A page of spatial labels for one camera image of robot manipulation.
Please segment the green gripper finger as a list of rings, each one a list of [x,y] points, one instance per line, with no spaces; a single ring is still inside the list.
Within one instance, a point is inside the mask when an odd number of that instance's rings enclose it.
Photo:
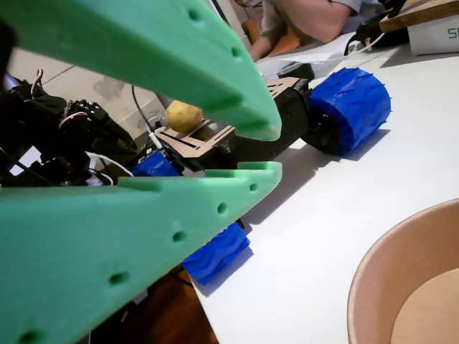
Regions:
[[[74,343],[263,200],[279,162],[1,190],[1,341]]]

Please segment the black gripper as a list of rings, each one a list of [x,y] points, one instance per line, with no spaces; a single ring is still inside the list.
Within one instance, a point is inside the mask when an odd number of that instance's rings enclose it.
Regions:
[[[204,1],[3,1],[1,20],[22,49],[195,105],[239,136],[280,137],[255,63]],[[69,102],[60,133],[104,135],[109,151],[138,149],[96,102]]]

